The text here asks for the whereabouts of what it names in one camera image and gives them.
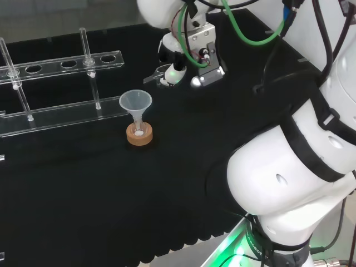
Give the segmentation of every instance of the test tube rack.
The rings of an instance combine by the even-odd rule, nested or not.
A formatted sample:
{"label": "test tube rack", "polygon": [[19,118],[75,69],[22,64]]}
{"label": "test tube rack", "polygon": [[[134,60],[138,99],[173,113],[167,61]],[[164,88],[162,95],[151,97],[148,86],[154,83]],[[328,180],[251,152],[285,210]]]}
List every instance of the test tube rack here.
{"label": "test tube rack", "polygon": [[[42,131],[83,122],[127,115],[120,107],[120,96],[100,99],[96,84],[96,70],[119,68],[125,65],[120,51],[91,54],[85,28],[80,28],[84,55],[57,58],[14,65],[5,41],[0,38],[0,50],[6,66],[0,67],[0,85],[11,83],[17,92],[23,112],[6,114],[0,111],[0,137]],[[31,110],[22,82],[46,77],[86,72],[90,80],[93,100],[68,105]]]}

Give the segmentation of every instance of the green cable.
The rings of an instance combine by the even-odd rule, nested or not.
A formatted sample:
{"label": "green cable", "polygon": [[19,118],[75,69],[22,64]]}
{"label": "green cable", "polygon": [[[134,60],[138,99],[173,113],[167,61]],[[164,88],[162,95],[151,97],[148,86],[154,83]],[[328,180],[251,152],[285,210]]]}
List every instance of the green cable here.
{"label": "green cable", "polygon": [[194,60],[194,58],[192,58],[190,56],[187,48],[185,47],[185,43],[184,43],[184,40],[183,40],[183,37],[182,37],[182,21],[183,21],[183,15],[184,15],[184,12],[186,11],[186,9],[187,9],[187,4],[184,4],[184,6],[182,7],[182,10],[180,12],[179,21],[178,21],[178,40],[180,42],[180,45],[181,45],[181,47],[183,49],[183,52],[184,52],[185,56],[188,58],[188,60],[198,68],[205,68],[205,67],[207,67],[207,63],[200,64],[200,63],[196,62]]}
{"label": "green cable", "polygon": [[233,15],[233,13],[231,12],[231,9],[227,3],[226,0],[221,0],[226,11],[228,12],[228,16],[231,20],[231,23],[236,31],[236,33],[238,34],[238,36],[241,38],[241,40],[243,40],[245,43],[251,45],[251,46],[262,46],[262,45],[265,45],[266,43],[269,43],[270,41],[272,41],[277,35],[279,35],[284,27],[284,21],[282,21],[282,23],[279,25],[278,29],[270,36],[268,37],[267,39],[264,39],[262,41],[252,41],[250,39],[247,39],[244,34],[242,33],[242,31],[240,30],[236,20],[235,20],[235,17]]}

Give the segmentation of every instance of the rack hole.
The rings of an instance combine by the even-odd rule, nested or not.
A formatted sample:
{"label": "rack hole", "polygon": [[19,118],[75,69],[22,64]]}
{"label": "rack hole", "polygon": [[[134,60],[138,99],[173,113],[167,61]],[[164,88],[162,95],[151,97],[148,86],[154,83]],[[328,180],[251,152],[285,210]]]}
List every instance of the rack hole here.
{"label": "rack hole", "polygon": [[35,74],[39,71],[41,71],[42,67],[40,65],[35,65],[35,66],[29,66],[25,69],[25,71],[27,73],[30,73],[30,74]]}
{"label": "rack hole", "polygon": [[113,62],[115,59],[116,59],[115,56],[102,56],[102,57],[100,58],[101,62],[104,62],[104,63]]}
{"label": "rack hole", "polygon": [[64,61],[61,63],[62,68],[72,68],[77,65],[77,62],[75,60],[70,60],[70,61]]}

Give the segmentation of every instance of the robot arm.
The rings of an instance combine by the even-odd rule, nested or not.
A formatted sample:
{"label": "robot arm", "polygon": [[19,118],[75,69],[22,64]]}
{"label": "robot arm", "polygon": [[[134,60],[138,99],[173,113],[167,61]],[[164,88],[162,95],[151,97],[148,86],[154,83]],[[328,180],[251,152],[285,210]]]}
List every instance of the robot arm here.
{"label": "robot arm", "polygon": [[[176,39],[178,20],[174,19],[184,3],[182,0],[137,1],[150,25],[171,28],[171,33],[161,41],[159,55],[161,61],[174,59],[161,83],[175,85],[186,71],[185,56]],[[218,0],[207,1],[221,4]],[[291,0],[283,0],[287,6],[289,2]],[[224,71],[214,53],[215,27],[205,19],[210,8],[198,1],[195,4],[197,14],[187,21],[188,42],[198,56],[207,50],[210,61],[209,67],[199,69],[199,75],[191,82],[199,87],[221,79]],[[303,259],[299,262],[303,267],[313,266],[309,255],[312,232],[323,217],[356,188],[352,173],[356,168],[355,42],[356,38],[338,57],[321,87],[319,98],[324,99],[327,110],[333,110],[330,116],[320,119],[315,102],[309,100],[291,115],[288,123],[254,138],[229,160],[228,184],[233,197],[248,213],[257,216],[259,230],[279,248],[275,255],[288,263],[288,257],[298,256]],[[345,135],[324,127],[329,124],[341,125],[343,130],[347,129],[347,137],[354,136],[354,140],[345,140]],[[253,244],[251,249],[245,249],[245,254],[260,256],[255,249]]]}
{"label": "robot arm", "polygon": [[[217,0],[208,0],[209,3],[219,4]],[[174,86],[184,77],[187,59],[183,53],[178,36],[178,16],[184,5],[182,0],[137,0],[139,10],[144,19],[153,27],[170,28],[159,45],[159,58],[161,63],[172,65],[161,77],[160,82],[165,86]],[[187,19],[187,38],[191,54],[199,63],[208,62],[204,68],[198,68],[198,76],[191,81],[193,87],[211,84],[223,77],[224,70],[219,64],[215,48],[215,26],[207,23],[206,14],[212,8],[198,1],[194,2],[196,14]]]}

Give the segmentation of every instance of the black table surface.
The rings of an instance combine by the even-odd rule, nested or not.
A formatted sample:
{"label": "black table surface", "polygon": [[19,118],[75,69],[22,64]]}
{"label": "black table surface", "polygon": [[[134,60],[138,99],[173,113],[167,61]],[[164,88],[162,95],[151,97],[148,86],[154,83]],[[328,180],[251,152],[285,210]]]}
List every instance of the black table surface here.
{"label": "black table surface", "polygon": [[[249,11],[236,11],[235,17],[248,38],[267,37],[269,29]],[[195,75],[190,66],[177,87],[142,84],[157,67],[156,51],[167,31],[141,24],[88,33],[92,53],[121,50],[125,60],[124,68],[97,72],[102,98],[132,89],[152,95],[144,120],[154,140],[147,147],[127,143],[130,116],[0,140],[6,156],[0,163],[0,252],[7,266],[137,266],[236,225],[240,218],[206,199],[207,173],[213,201],[244,214],[229,193],[224,159],[290,104],[301,105],[309,81],[284,81],[254,96],[251,88],[274,42],[250,47],[226,17],[210,14],[208,21],[217,26],[229,71],[199,91],[189,87]],[[79,34],[8,49],[14,63],[82,54]],[[268,79],[312,68],[300,58],[283,44]],[[23,87],[32,109],[92,98],[85,73],[27,81]],[[0,110],[21,111],[9,86],[2,86]]]}

